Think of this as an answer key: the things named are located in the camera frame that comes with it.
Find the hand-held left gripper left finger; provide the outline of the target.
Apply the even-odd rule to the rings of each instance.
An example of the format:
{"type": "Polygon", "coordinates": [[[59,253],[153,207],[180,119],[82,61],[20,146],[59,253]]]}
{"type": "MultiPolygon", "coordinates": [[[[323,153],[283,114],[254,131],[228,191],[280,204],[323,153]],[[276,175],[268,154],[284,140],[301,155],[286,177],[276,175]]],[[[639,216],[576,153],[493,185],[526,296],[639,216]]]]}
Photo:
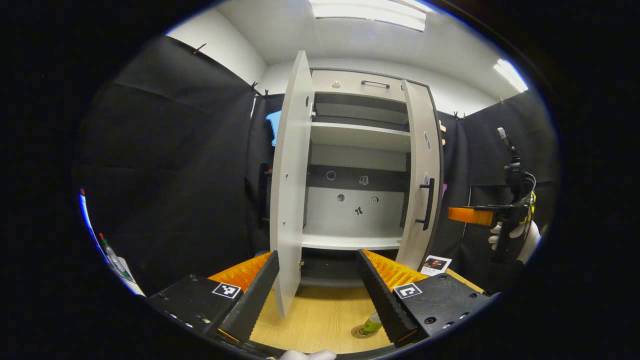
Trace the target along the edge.
{"type": "Polygon", "coordinates": [[[243,344],[250,340],[280,271],[268,251],[211,276],[184,276],[146,298],[156,312],[198,337],[243,344]]]}

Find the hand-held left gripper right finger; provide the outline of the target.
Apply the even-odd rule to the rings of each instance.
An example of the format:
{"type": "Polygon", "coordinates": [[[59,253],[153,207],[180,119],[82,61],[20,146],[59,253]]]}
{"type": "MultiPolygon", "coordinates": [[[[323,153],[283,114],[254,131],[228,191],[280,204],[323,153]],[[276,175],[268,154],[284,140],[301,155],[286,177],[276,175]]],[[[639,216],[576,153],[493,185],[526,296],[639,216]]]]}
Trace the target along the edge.
{"type": "Polygon", "coordinates": [[[425,275],[366,249],[359,249],[356,259],[382,327],[396,347],[463,324],[497,297],[453,271],[425,275]]]}

